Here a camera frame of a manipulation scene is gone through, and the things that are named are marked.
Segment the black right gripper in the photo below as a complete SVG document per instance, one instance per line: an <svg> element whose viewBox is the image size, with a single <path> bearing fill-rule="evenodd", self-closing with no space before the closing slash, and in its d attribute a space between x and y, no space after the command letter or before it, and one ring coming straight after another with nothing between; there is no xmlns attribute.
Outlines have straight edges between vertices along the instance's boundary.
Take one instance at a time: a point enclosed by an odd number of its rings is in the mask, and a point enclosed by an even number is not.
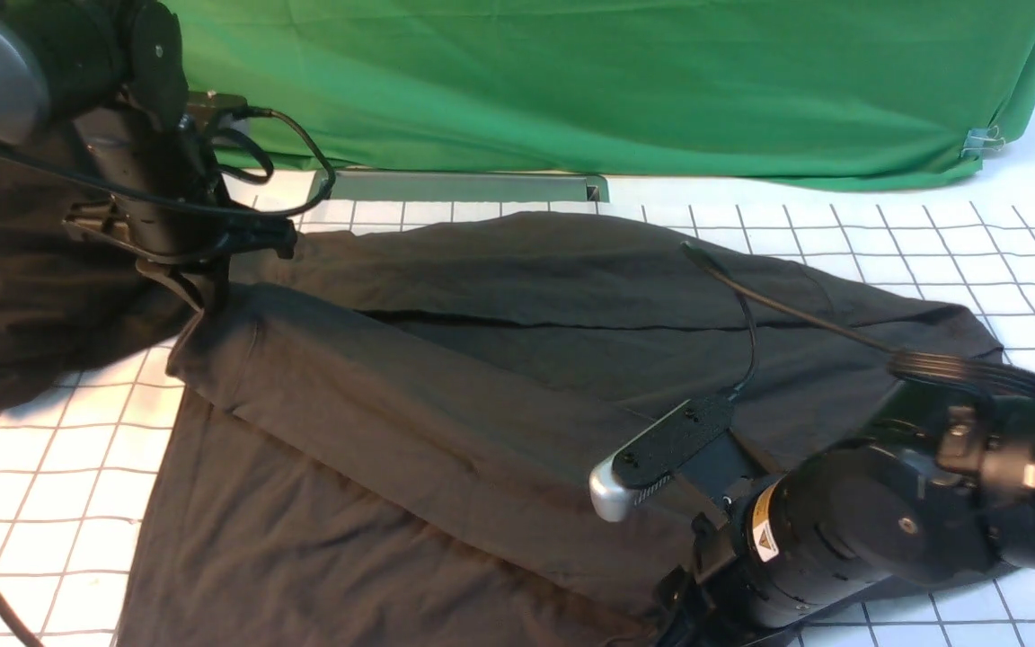
<svg viewBox="0 0 1035 647"><path fill-rule="evenodd" d="M703 514L694 519L693 564L656 588L657 646L788 646L801 633L805 611L756 555L749 520L735 512L715 527Z"/></svg>

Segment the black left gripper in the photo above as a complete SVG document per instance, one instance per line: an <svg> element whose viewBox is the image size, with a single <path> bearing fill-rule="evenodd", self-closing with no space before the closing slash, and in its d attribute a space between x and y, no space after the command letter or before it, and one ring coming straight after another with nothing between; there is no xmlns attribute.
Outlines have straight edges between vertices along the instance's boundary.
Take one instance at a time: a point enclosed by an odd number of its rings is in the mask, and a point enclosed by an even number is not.
<svg viewBox="0 0 1035 647"><path fill-rule="evenodd" d="M71 206L63 226L73 239L131 253L136 270L159 282L194 311L221 306L235 255L272 251L292 258L298 234L286 217L252 208L210 208L180 201L134 208L123 201Z"/></svg>

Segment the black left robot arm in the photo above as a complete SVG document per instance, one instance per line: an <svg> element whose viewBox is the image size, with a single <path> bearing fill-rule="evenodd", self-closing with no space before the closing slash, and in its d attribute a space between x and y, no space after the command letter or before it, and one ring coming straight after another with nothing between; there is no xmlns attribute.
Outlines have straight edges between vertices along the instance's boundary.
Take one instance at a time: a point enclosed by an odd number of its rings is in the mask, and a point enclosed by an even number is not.
<svg viewBox="0 0 1035 647"><path fill-rule="evenodd" d="M234 202L214 151L240 147L262 172L235 177L267 183L274 164L243 123L271 115L190 91L160 1L0 1L0 159L107 192L71 206L70 235L134 255L198 312L221 306L235 255L295 254L290 217Z"/></svg>

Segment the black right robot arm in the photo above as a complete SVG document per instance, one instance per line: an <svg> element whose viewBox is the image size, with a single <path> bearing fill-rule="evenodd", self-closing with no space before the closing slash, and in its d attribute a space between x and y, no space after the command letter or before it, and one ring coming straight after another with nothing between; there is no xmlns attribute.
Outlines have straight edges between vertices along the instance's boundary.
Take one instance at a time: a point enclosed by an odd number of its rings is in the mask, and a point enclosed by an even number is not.
<svg viewBox="0 0 1035 647"><path fill-rule="evenodd" d="M854 434L738 482L658 585L658 646L755 646L899 579L1035 570L1035 374L903 377Z"/></svg>

